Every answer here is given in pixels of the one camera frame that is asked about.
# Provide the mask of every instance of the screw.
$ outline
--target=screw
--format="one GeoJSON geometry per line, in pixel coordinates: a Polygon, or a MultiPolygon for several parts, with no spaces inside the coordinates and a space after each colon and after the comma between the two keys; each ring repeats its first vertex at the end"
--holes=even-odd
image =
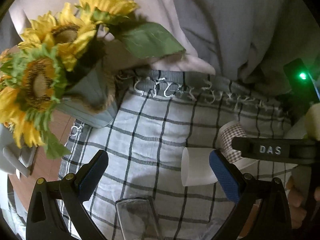
{"type": "Polygon", "coordinates": [[[68,173],[68,174],[65,176],[65,178],[66,178],[66,180],[71,180],[71,179],[73,179],[74,176],[75,176],[75,175],[74,175],[73,173],[68,173]]]}
{"type": "Polygon", "coordinates": [[[37,183],[38,184],[42,184],[44,182],[44,179],[43,178],[39,178],[38,180],[37,180],[37,183]]]}
{"type": "Polygon", "coordinates": [[[281,179],[279,179],[279,178],[274,178],[274,181],[275,181],[275,183],[277,183],[277,184],[281,184],[282,183],[282,181],[281,181],[281,179]]]}
{"type": "Polygon", "coordinates": [[[252,179],[252,175],[251,175],[250,173],[245,173],[243,176],[244,176],[244,178],[247,179],[247,180],[252,179]]]}

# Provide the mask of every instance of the flower bouquet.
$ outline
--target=flower bouquet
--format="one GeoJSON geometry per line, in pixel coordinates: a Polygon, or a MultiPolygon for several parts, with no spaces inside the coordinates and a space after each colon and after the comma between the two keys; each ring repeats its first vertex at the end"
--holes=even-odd
{"type": "Polygon", "coordinates": [[[47,158],[70,154],[50,132],[49,122],[63,95],[102,57],[97,53],[103,48],[97,39],[101,26],[141,59],[185,51],[161,25],[137,20],[137,8],[133,0],[79,0],[65,3],[58,14],[49,11],[30,20],[19,49],[0,56],[0,122],[10,127],[18,147],[23,137],[29,147],[43,146],[47,158]]]}

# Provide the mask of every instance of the finger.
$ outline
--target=finger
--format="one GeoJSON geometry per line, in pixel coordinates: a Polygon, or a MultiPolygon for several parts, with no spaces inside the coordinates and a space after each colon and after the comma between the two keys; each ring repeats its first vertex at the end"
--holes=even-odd
{"type": "Polygon", "coordinates": [[[288,194],[289,205],[299,207],[301,206],[302,201],[303,195],[295,187],[292,187],[288,194]]]}
{"type": "Polygon", "coordinates": [[[315,200],[316,200],[316,201],[320,201],[320,187],[317,187],[317,188],[316,188],[316,191],[315,191],[315,200]]]}
{"type": "Polygon", "coordinates": [[[294,180],[293,180],[293,177],[291,176],[287,182],[287,184],[285,185],[285,187],[288,189],[288,190],[291,190],[291,188],[294,186],[294,180]]]}
{"type": "Polygon", "coordinates": [[[302,221],[298,222],[295,220],[291,220],[292,229],[298,229],[302,226],[302,221]]]}
{"type": "Polygon", "coordinates": [[[302,207],[293,207],[293,206],[289,206],[290,208],[290,215],[291,215],[291,220],[294,220],[296,222],[302,222],[306,215],[307,215],[307,211],[304,210],[302,207]]]}

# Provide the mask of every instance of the white chair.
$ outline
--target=white chair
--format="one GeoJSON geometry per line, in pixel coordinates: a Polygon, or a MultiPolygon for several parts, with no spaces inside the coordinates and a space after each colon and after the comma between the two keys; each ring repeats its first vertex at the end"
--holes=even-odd
{"type": "Polygon", "coordinates": [[[15,174],[16,170],[24,176],[30,175],[29,166],[32,165],[36,147],[23,146],[19,149],[12,133],[3,124],[0,124],[0,170],[7,174],[15,174]]]}

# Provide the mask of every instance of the beige fabric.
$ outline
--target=beige fabric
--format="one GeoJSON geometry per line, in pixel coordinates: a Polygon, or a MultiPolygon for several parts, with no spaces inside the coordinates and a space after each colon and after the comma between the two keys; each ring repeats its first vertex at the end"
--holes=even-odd
{"type": "MultiPolygon", "coordinates": [[[[53,13],[59,12],[65,2],[75,3],[77,0],[16,0],[9,12],[17,32],[21,34],[23,29],[29,25],[28,19],[36,19],[38,15],[43,15],[48,10],[53,13]]],[[[187,51],[187,56],[182,60],[171,60],[169,64],[167,64],[167,60],[161,60],[156,64],[151,64],[153,69],[215,73],[211,65],[197,58],[196,50],[180,28],[173,0],[135,0],[135,2],[140,6],[137,14],[147,17],[148,21],[161,24],[175,36],[187,51]]],[[[116,42],[108,44],[106,52],[108,65],[114,71],[149,63],[133,57],[116,42]]]]}

